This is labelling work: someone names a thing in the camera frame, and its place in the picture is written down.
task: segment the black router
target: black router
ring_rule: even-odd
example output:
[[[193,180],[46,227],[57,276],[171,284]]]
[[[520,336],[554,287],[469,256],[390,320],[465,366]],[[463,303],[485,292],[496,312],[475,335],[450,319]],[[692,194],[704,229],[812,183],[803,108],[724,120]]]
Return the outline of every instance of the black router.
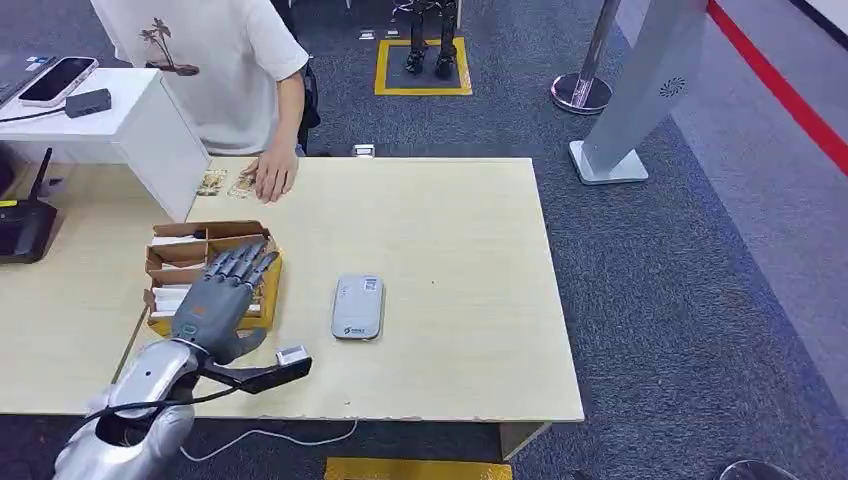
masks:
[[[0,264],[35,263],[44,256],[56,209],[38,199],[53,149],[48,148],[26,200],[0,201]]]

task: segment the cardboard box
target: cardboard box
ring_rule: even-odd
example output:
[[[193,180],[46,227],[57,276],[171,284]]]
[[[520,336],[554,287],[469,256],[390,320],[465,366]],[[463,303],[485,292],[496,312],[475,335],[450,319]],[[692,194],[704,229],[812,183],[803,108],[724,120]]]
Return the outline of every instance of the cardboard box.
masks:
[[[270,329],[274,324],[277,306],[277,293],[280,273],[283,269],[283,252],[279,249],[271,233],[257,221],[197,222],[155,225],[154,237],[189,237],[196,240],[168,245],[150,245],[147,247],[144,270],[150,276],[151,286],[144,291],[144,303],[147,306],[147,325],[156,333],[167,337],[171,333],[172,316],[154,317],[156,302],[153,288],[168,285],[187,285],[201,275],[206,265],[221,252],[237,247],[245,242],[268,241],[265,251],[276,250],[280,256],[271,263],[271,267],[262,277],[262,283],[254,292],[259,312],[248,312],[239,323],[239,330],[256,327]]]

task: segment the yellow square tape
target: yellow square tape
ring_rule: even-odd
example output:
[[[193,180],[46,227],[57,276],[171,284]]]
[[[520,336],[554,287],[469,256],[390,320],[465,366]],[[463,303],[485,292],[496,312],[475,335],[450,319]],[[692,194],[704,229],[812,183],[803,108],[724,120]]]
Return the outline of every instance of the yellow square tape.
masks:
[[[512,467],[492,463],[385,458],[327,458],[324,480],[512,480]]]

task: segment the gray power bank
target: gray power bank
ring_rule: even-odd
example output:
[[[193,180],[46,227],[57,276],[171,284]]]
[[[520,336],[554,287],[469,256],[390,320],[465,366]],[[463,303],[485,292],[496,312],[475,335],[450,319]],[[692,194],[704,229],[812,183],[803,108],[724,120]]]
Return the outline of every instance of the gray power bank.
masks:
[[[333,304],[333,336],[370,340],[380,334],[383,281],[375,275],[342,275]]]

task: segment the stanchion post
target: stanchion post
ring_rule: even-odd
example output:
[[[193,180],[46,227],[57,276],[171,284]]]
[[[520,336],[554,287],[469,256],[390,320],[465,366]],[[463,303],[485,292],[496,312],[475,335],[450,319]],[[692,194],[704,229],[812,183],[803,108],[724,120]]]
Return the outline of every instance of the stanchion post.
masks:
[[[619,5],[621,0],[606,0],[601,7],[601,15],[580,73],[561,75],[554,80],[551,99],[557,107],[578,115],[596,115],[606,108],[612,97],[612,89],[609,84],[596,78],[595,74]]]

